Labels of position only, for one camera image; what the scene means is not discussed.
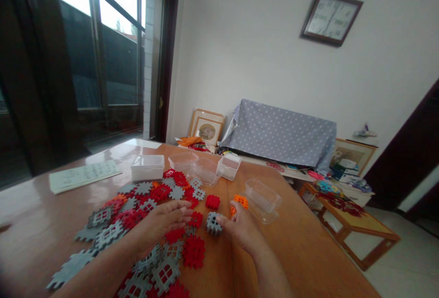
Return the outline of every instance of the wall clock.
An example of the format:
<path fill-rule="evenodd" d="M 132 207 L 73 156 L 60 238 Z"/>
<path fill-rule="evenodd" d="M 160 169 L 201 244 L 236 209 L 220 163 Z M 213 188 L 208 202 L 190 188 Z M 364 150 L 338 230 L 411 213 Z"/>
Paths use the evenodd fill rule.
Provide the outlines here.
<path fill-rule="evenodd" d="M 357 0 L 315 0 L 301 36 L 340 47 L 362 5 Z"/>

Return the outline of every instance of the framed picture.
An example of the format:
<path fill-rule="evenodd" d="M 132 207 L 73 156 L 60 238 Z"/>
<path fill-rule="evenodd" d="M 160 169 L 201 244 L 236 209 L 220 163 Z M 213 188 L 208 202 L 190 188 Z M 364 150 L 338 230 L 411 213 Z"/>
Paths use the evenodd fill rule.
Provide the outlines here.
<path fill-rule="evenodd" d="M 189 135 L 188 137 L 194 137 L 195 133 L 196 133 L 196 125 L 197 125 L 197 119 L 199 117 L 203 117 L 205 119 L 209 119 L 209 120 L 213 120 L 216 122 L 220 122 L 221 123 L 221 129 L 218 132 L 218 138 L 220 137 L 219 135 L 221 134 L 221 130 L 223 128 L 223 124 L 224 124 L 224 116 L 222 114 L 218 114 L 218 113 L 213 113 L 213 112 L 209 112 L 206 110 L 202 110 L 202 109 L 196 109 L 195 111 L 193 111 L 192 114 L 192 121 L 191 121 L 191 127 L 189 128 Z"/>
<path fill-rule="evenodd" d="M 329 165 L 334 166 L 334 164 L 340 163 L 342 159 L 351 160 L 358 164 L 359 176 L 361 176 L 376 149 L 377 147 L 374 146 L 337 138 L 334 154 Z"/>
<path fill-rule="evenodd" d="M 222 127 L 221 122 L 199 117 L 195 125 L 195 137 L 200 137 L 203 142 L 216 146 Z"/>

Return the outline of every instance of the hand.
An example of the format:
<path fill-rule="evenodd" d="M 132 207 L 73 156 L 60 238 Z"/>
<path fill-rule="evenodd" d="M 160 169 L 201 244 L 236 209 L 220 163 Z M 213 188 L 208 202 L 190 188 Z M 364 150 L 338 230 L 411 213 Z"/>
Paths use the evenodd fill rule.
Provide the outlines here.
<path fill-rule="evenodd" d="M 239 202 L 231 201 L 230 204 L 236 209 L 233 218 L 228 220 L 226 217 L 220 216 L 216 218 L 216 221 L 252 257 L 264 252 L 269 246 L 253 217 Z"/>
<path fill-rule="evenodd" d="M 145 258 L 169 231 L 180 229 L 191 220 L 189 201 L 174 200 L 159 205 L 124 236 L 133 245 L 135 261 Z"/>

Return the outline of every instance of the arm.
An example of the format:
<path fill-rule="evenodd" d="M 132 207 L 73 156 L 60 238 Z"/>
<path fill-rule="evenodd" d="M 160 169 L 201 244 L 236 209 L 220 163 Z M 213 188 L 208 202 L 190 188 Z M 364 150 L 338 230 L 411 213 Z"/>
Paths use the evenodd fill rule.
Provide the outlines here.
<path fill-rule="evenodd" d="M 236 201 L 230 203 L 236 209 L 232 220 L 217 217 L 217 222 L 252 256 L 256 267 L 259 297 L 292 298 L 291 288 L 282 265 L 258 225 L 240 203 Z"/>
<path fill-rule="evenodd" d="M 189 201 L 171 201 L 151 211 L 118 242 L 98 254 L 52 297 L 113 297 L 134 263 L 145 258 L 163 236 L 191 220 Z"/>

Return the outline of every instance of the polka dot cloth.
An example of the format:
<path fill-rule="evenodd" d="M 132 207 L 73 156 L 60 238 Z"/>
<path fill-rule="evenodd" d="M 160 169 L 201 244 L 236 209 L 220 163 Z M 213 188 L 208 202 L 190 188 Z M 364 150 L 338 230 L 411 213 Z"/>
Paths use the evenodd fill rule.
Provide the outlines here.
<path fill-rule="evenodd" d="M 221 146 L 328 172 L 337 136 L 335 122 L 247 99 L 235 109 L 232 122 L 236 128 Z"/>

